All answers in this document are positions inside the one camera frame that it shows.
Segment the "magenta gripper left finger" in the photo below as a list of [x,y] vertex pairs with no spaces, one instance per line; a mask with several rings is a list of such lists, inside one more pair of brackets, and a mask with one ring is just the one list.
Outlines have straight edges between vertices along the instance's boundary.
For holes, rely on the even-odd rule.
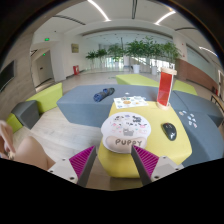
[[69,159],[63,158],[56,162],[49,169],[49,172],[81,187],[85,187],[96,156],[96,147],[91,146]]

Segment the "person's bare hand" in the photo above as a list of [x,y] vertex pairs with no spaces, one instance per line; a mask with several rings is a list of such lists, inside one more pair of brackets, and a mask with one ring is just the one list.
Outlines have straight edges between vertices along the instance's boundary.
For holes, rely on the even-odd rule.
[[0,158],[13,159],[15,153],[13,130],[5,121],[0,120]]

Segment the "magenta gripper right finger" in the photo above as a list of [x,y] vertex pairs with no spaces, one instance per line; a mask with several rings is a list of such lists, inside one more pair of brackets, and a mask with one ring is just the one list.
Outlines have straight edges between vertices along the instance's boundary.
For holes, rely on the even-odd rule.
[[132,146],[131,155],[143,185],[150,184],[184,168],[182,164],[177,165],[167,156],[158,157],[135,145]]

